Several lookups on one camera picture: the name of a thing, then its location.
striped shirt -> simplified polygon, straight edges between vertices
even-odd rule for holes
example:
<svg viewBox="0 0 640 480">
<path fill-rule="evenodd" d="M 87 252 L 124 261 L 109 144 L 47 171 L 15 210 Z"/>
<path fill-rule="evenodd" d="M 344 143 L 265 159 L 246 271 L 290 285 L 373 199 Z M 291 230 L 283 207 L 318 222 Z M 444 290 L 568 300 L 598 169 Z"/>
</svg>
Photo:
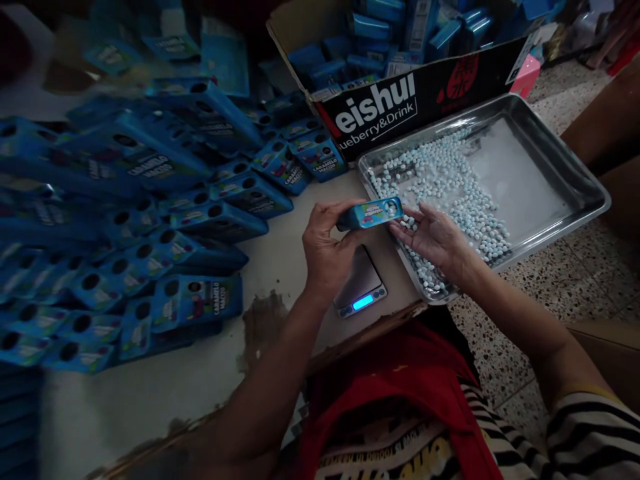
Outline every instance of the striped shirt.
<svg viewBox="0 0 640 480">
<path fill-rule="evenodd" d="M 460 387 L 505 479 L 640 479 L 640 417 L 612 395 L 582 388 L 557 401 L 544 455 L 494 412 L 481 390 L 462 380 Z M 395 398 L 344 415 L 325 446 L 315 478 L 462 476 L 445 426 Z"/>
</svg>

digital scale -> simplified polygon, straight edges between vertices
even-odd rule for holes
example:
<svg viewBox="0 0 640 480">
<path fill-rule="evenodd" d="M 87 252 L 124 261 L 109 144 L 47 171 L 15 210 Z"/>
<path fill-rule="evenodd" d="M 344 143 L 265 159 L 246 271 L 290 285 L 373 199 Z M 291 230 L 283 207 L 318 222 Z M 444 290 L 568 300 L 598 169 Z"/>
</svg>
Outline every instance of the digital scale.
<svg viewBox="0 0 640 480">
<path fill-rule="evenodd" d="M 353 255 L 349 278 L 333 304 L 342 318 L 348 318 L 386 296 L 387 289 L 371 261 L 367 248 L 358 245 Z"/>
</svg>

red bag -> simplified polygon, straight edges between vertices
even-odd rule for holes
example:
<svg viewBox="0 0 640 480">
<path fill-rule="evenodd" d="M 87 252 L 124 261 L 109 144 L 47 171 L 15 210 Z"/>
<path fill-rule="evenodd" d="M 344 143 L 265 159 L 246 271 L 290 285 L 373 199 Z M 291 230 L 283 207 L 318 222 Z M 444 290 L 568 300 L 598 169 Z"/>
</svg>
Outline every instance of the red bag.
<svg viewBox="0 0 640 480">
<path fill-rule="evenodd" d="M 462 355 L 417 321 L 391 332 L 316 378 L 293 478 L 312 480 L 340 416 L 386 397 L 404 397 L 449 430 L 466 479 L 501 479 L 457 377 L 477 385 Z"/>
</svg>

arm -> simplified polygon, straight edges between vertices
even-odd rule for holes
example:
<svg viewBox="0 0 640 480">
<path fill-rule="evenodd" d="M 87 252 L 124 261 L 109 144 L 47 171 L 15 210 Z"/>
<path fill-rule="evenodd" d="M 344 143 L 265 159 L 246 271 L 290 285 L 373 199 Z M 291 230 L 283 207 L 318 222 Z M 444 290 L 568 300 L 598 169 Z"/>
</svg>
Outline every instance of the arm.
<svg viewBox="0 0 640 480">
<path fill-rule="evenodd" d="M 303 235 L 304 291 L 278 340 L 231 396 L 220 418 L 199 436 L 194 479 L 266 479 L 270 475 L 322 319 L 347 280 L 363 231 L 349 232 L 342 241 L 329 233 L 342 212 L 362 202 L 318 204 L 313 209 Z"/>
<path fill-rule="evenodd" d="M 563 389 L 577 383 L 612 393 L 580 344 L 552 314 L 493 272 L 446 214 L 424 203 L 419 208 L 405 209 L 420 222 L 416 232 L 398 224 L 392 232 L 440 268 L 529 357 L 547 408 Z"/>
</svg>

hand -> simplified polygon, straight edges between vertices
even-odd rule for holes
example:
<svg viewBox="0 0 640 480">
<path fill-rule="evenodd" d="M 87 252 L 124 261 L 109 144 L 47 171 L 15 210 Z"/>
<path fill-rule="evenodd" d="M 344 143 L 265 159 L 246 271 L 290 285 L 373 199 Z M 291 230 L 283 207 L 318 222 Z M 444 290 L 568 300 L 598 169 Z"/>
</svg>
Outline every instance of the hand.
<svg viewBox="0 0 640 480">
<path fill-rule="evenodd" d="M 336 203 L 316 203 L 307 229 L 302 235 L 307 258 L 305 291 L 328 307 L 344 286 L 351 272 L 351 260 L 366 230 L 352 230 L 341 241 L 329 236 L 344 211 L 364 203 L 364 199 Z"/>
<path fill-rule="evenodd" d="M 391 232 L 418 255 L 440 268 L 445 276 L 462 287 L 465 273 L 482 262 L 467 243 L 462 231 L 449 218 L 424 202 L 418 204 L 419 211 L 405 207 L 405 214 L 415 219 L 418 230 L 390 224 Z"/>
</svg>

